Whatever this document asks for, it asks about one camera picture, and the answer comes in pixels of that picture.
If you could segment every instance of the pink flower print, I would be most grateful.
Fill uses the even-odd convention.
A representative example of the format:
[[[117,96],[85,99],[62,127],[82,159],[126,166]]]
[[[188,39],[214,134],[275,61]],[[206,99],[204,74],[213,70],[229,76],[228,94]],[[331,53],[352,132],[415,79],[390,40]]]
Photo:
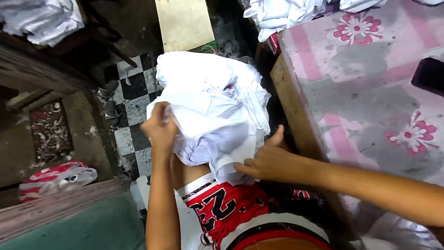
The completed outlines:
[[[373,42],[373,37],[382,38],[381,35],[376,34],[379,30],[378,26],[381,25],[381,20],[374,19],[373,16],[365,17],[367,12],[344,14],[342,20],[339,20],[340,25],[333,36],[340,37],[342,41],[349,40],[348,45],[354,43],[368,45]]]
[[[390,131],[385,133],[386,137],[395,145],[406,143],[409,154],[427,151],[428,147],[439,148],[439,146],[430,143],[434,138],[432,134],[438,129],[433,125],[427,125],[425,121],[418,121],[420,115],[419,111],[414,113],[411,121],[397,136]]]

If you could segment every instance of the table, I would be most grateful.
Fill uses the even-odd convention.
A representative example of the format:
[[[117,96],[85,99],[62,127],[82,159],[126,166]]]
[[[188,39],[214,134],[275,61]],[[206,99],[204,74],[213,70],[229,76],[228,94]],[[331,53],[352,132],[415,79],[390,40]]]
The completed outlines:
[[[390,0],[279,33],[271,76],[301,155],[444,185],[444,97],[411,85],[444,58],[442,13]]]

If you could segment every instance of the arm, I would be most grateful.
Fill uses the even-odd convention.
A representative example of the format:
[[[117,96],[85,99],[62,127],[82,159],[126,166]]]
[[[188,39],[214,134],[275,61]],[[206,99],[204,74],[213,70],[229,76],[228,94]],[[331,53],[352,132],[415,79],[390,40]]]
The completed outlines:
[[[444,227],[444,188],[438,185],[329,164],[264,146],[235,169],[259,179],[318,186],[349,194],[413,222]]]
[[[170,176],[169,159],[177,126],[172,117],[164,122],[167,102],[156,103],[151,118],[141,126],[151,139],[150,198],[147,210],[146,244],[148,250],[180,249],[180,224]]]

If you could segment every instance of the floor tile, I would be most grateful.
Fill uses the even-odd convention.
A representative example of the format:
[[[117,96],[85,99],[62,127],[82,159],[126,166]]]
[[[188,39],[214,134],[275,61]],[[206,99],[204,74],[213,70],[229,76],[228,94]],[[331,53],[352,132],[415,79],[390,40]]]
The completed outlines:
[[[140,56],[135,56],[131,59],[137,64],[137,68],[134,68],[125,61],[117,63],[117,72],[119,73],[119,79],[124,79],[125,77],[130,77],[137,73],[143,72],[142,63],[140,62]]]
[[[150,103],[148,95],[138,97],[131,101],[126,101],[125,109],[128,116],[128,125],[141,123],[147,120],[147,106]]]
[[[151,142],[140,129],[141,123],[130,126],[131,138],[133,140],[134,151],[139,151],[151,147]]]
[[[147,85],[148,93],[153,93],[163,89],[163,87],[160,86],[159,81],[156,79],[156,68],[144,71],[143,76],[145,77],[145,84]]]
[[[150,101],[154,101],[158,96],[160,96],[162,94],[162,90],[158,90],[156,92],[153,93],[149,93],[148,96],[150,97]]]
[[[129,127],[114,131],[114,137],[119,156],[134,152],[134,146],[131,139],[131,131]]]
[[[150,176],[152,172],[151,148],[146,148],[135,152],[139,175]]]
[[[120,114],[119,116],[119,122],[114,125],[115,128],[125,128],[128,127],[128,117],[127,117],[127,111],[125,109],[125,105],[123,103],[117,104],[116,106],[117,113]]]
[[[121,104],[124,101],[123,93],[122,93],[122,86],[120,86],[121,81],[122,80],[119,81],[119,85],[115,89],[114,94],[112,96],[112,99],[115,101],[116,104]]]
[[[145,84],[145,77],[143,73],[135,74],[128,77],[129,84],[126,79],[120,80],[120,86],[122,87],[122,95],[125,100],[133,100],[148,94],[147,85]]]
[[[105,83],[108,83],[111,80],[119,80],[119,72],[117,71],[117,65],[113,64],[111,66],[106,67],[103,70],[103,76],[105,78]]]
[[[142,54],[140,55],[140,62],[142,63],[142,69],[148,70],[151,69],[153,67],[153,64],[151,62],[151,57],[148,54]]]
[[[139,168],[137,167],[137,160],[134,152],[120,156],[117,166],[121,169],[123,174],[131,179],[131,181],[135,181],[139,178]]]

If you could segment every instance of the jersey number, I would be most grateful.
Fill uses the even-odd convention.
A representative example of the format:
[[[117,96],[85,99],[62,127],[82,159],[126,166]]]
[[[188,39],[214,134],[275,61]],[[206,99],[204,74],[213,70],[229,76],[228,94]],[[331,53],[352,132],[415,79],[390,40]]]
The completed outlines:
[[[197,217],[199,217],[200,225],[203,228],[205,228],[207,232],[214,228],[215,221],[226,218],[236,208],[236,201],[234,199],[227,202],[226,204],[223,204],[224,198],[225,198],[225,189],[221,188],[212,195],[203,199],[202,200],[203,203],[196,203],[190,206],[190,208],[192,208],[195,211]],[[211,209],[213,216],[211,216],[211,218],[205,221],[205,213],[202,213],[201,211],[213,199],[214,199],[214,204],[213,204],[213,209]]]

